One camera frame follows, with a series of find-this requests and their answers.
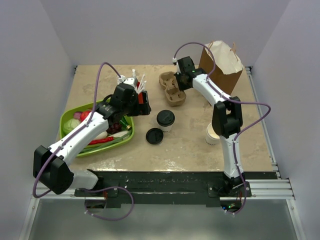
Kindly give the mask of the cardboard cup carrier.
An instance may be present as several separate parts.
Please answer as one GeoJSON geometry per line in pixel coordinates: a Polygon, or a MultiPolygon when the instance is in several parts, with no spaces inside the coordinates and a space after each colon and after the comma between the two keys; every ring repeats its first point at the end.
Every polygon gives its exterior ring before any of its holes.
{"type": "Polygon", "coordinates": [[[159,75],[159,84],[164,91],[165,99],[171,107],[178,107],[185,103],[186,94],[181,91],[173,71],[159,75]]]}

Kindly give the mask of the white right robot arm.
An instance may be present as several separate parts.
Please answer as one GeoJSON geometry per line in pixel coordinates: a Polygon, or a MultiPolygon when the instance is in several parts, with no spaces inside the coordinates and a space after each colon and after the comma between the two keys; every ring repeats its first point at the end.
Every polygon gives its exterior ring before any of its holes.
{"type": "Polygon", "coordinates": [[[233,197],[245,182],[241,161],[237,159],[240,152],[237,135],[243,125],[240,99],[223,92],[202,68],[195,67],[191,57],[173,58],[172,63],[176,66],[174,75],[179,90],[194,88],[213,107],[211,125],[219,136],[224,159],[222,182],[218,184],[217,192],[233,197]]]}

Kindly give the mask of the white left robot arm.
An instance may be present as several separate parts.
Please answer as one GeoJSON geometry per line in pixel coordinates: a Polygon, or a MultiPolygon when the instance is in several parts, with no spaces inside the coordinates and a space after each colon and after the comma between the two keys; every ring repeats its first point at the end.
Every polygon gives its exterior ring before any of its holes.
{"type": "Polygon", "coordinates": [[[49,191],[59,195],[67,189],[86,189],[99,196],[104,184],[90,170],[72,172],[69,165],[99,134],[122,117],[146,116],[151,112],[148,92],[136,92],[129,84],[120,83],[114,93],[96,103],[89,115],[68,135],[49,147],[39,146],[34,151],[33,176],[49,191]]]}

